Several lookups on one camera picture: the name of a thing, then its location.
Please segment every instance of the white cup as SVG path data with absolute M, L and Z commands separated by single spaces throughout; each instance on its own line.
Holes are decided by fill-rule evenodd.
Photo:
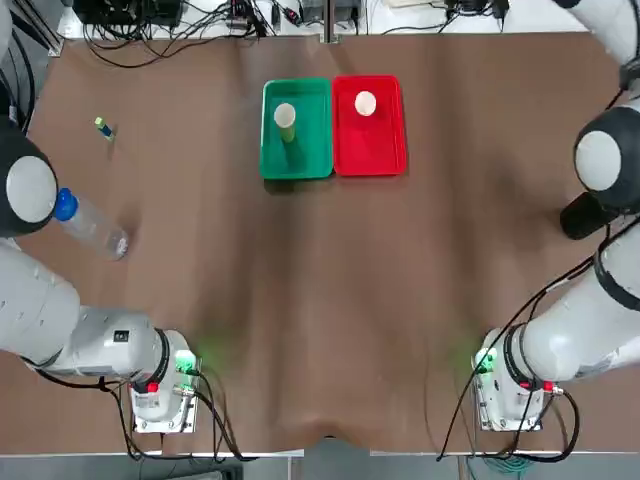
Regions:
M 278 105 L 273 114 L 273 120 L 280 129 L 282 141 L 286 143 L 293 141 L 293 137 L 296 136 L 296 110 L 293 108 L 293 105 L 288 103 Z
M 373 115 L 373 112 L 376 111 L 376 97 L 373 95 L 373 93 L 363 90 L 358 95 L 356 95 L 355 106 L 356 111 L 360 115 L 364 117 Z

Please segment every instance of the green indicator light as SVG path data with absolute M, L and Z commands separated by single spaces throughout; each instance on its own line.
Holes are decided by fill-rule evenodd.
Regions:
M 189 350 L 178 350 L 176 352 L 176 370 L 187 372 L 196 369 L 196 356 Z

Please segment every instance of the small yellow-green object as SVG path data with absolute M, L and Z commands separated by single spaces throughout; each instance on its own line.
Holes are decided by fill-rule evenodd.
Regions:
M 104 138 L 109 141 L 113 140 L 113 130 L 107 126 L 102 117 L 96 117 L 95 124 L 98 131 L 104 135 Z

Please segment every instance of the floor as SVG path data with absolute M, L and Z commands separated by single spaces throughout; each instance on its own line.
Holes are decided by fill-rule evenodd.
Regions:
M 476 480 L 499 479 L 482 460 L 471 460 Z M 229 462 L 225 468 L 234 468 Z M 188 462 L 147 461 L 135 463 L 126 456 L 1 458 L 3 480 L 160 480 L 189 478 L 222 480 L 220 474 L 198 475 L 205 466 Z M 625 480 L 637 478 L 640 456 L 636 454 L 576 454 L 557 465 L 536 465 L 527 480 Z M 304 458 L 268 458 L 244 466 L 245 480 L 457 480 L 458 461 L 447 458 L 438 463 L 433 456 L 369 456 L 368 451 L 334 439 L 325 439 L 306 451 Z M 461 480 L 473 480 L 463 472 Z

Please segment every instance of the brown table surface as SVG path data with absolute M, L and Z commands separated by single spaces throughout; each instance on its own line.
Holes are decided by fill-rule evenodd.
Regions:
M 144 57 L 133 47 L 112 58 Z M 373 73 L 402 86 L 408 172 L 265 185 L 264 83 Z M 593 252 L 596 238 L 569 241 L 557 219 L 580 192 L 576 134 L 615 93 L 616 73 L 586 34 L 218 41 L 136 70 L 68 43 L 30 136 L 61 184 L 134 241 L 119 263 L 53 223 L 20 243 L 85 304 L 143 310 L 184 333 L 220 378 L 242 450 L 334 435 L 435 452 L 483 335 Z M 117 129 L 114 145 L 95 131 L 97 115 Z M 1 453 L 124 451 L 108 396 L 0 361 Z M 578 450 L 640 449 L 636 374 L 570 385 Z M 470 427 L 472 412 L 468 402 Z M 198 432 L 169 437 L 166 450 L 210 452 L 210 425 L 200 409 Z M 452 452 L 471 449 L 464 425 Z M 553 416 L 525 437 L 523 448 L 562 448 Z M 508 438 L 480 435 L 476 448 Z

